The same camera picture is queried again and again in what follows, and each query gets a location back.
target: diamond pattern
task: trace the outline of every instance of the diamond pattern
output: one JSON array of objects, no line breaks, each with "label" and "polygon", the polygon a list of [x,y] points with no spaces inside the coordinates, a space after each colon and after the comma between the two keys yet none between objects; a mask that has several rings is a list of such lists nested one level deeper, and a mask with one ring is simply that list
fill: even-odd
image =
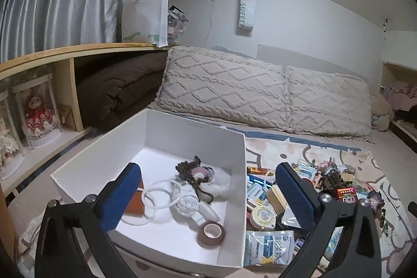
[{"label": "diamond pattern", "polygon": [[175,46],[156,98],[167,110],[288,132],[366,136],[364,81],[282,67],[224,52]]}]

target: silver curtain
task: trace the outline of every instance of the silver curtain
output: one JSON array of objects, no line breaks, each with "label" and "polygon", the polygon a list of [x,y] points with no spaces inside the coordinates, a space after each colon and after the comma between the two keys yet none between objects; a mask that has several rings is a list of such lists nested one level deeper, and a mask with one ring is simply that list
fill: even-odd
[{"label": "silver curtain", "polygon": [[0,62],[49,48],[121,41],[122,0],[0,0]]}]

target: open cardboard box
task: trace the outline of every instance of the open cardboard box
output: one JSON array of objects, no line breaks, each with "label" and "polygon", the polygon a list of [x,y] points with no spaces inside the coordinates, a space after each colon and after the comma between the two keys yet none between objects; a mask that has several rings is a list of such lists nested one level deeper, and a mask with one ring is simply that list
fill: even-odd
[{"label": "open cardboard box", "polygon": [[[225,277],[243,265],[246,229],[246,161],[243,134],[153,110],[143,110],[70,159],[52,175],[66,203],[98,194],[129,162],[142,171],[145,188],[175,179],[175,166],[194,155],[217,175],[230,178],[228,199],[215,199],[226,236],[220,246],[197,241],[197,225],[173,207],[159,210],[145,226],[120,221],[109,236],[119,248],[147,262],[180,273]],[[153,191],[157,205],[170,201],[171,184]],[[126,217],[135,223],[135,217]]]}]

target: white wall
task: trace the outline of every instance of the white wall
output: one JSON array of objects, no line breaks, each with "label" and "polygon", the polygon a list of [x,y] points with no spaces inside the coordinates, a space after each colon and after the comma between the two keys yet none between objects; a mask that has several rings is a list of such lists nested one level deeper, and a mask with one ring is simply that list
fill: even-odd
[{"label": "white wall", "polygon": [[329,0],[256,0],[252,32],[237,28],[239,0],[169,3],[190,20],[179,44],[222,46],[251,57],[256,57],[258,44],[275,46],[343,66],[368,78],[370,86],[379,83],[383,31]]},{"label": "white wall", "polygon": [[383,60],[417,69],[417,32],[387,31]]}]

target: white paper bag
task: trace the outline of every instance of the white paper bag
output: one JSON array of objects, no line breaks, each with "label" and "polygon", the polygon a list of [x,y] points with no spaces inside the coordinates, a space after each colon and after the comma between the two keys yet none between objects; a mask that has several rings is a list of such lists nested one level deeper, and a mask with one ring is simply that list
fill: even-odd
[{"label": "white paper bag", "polygon": [[251,30],[255,26],[255,2],[256,0],[240,0],[238,26],[245,30]]},{"label": "white paper bag", "polygon": [[167,46],[168,0],[123,0],[122,41]]}]

